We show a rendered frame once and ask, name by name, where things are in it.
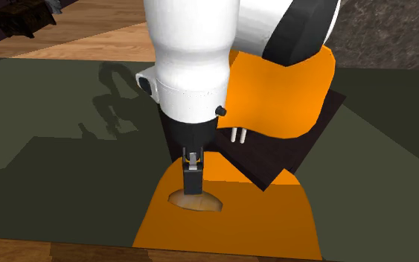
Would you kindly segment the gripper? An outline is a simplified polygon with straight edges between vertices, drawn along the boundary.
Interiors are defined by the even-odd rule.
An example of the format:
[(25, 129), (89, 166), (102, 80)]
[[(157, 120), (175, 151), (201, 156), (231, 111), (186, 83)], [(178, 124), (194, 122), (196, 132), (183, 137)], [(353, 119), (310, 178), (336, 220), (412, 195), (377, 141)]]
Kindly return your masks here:
[(184, 194), (202, 194), (203, 147), (214, 140), (217, 118), (203, 123), (188, 124), (176, 121), (161, 111), (161, 125), (171, 160), (174, 162), (182, 157)]

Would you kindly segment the tan wooden oval object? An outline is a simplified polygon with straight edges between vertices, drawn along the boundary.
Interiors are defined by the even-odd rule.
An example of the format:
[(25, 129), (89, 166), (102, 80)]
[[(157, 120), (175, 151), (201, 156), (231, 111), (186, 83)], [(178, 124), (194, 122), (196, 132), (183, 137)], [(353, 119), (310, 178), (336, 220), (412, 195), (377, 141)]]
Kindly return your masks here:
[(214, 195), (203, 191), (201, 194), (186, 194), (183, 189), (171, 193), (169, 203), (191, 211), (221, 212), (223, 203)]

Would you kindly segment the dark brown square board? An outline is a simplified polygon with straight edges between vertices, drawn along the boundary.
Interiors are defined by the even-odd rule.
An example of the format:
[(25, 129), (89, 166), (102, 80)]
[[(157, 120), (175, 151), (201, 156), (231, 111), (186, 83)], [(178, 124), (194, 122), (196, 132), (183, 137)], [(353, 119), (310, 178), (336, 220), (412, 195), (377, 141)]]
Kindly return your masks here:
[(290, 173), (297, 171), (345, 98), (345, 95), (334, 90), (328, 91), (316, 123), (310, 131), (297, 138), (272, 138), (248, 130), (246, 141), (241, 144), (230, 142), (230, 128), (221, 128), (215, 132), (215, 139), (204, 146), (205, 154), (220, 153), (246, 178), (265, 191), (282, 170)]

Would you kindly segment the dark green flat furniture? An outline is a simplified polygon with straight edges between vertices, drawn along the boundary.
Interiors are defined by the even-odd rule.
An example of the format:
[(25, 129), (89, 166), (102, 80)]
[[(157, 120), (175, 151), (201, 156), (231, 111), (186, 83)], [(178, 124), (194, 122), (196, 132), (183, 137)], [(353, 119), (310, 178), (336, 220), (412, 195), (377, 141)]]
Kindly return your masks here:
[[(143, 63), (0, 58), (0, 237), (128, 246), (170, 155)], [(328, 260), (419, 262), (419, 70), (341, 68), (296, 176)]]

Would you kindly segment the dark wooden furniture piece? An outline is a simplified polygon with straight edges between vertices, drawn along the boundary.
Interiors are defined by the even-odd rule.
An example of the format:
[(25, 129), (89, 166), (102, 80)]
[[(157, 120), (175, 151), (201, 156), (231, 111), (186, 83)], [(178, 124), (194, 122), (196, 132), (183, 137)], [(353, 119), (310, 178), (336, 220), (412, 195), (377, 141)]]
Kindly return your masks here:
[(38, 30), (56, 24), (45, 0), (9, 0), (0, 7), (0, 29), (6, 37), (33, 39)]

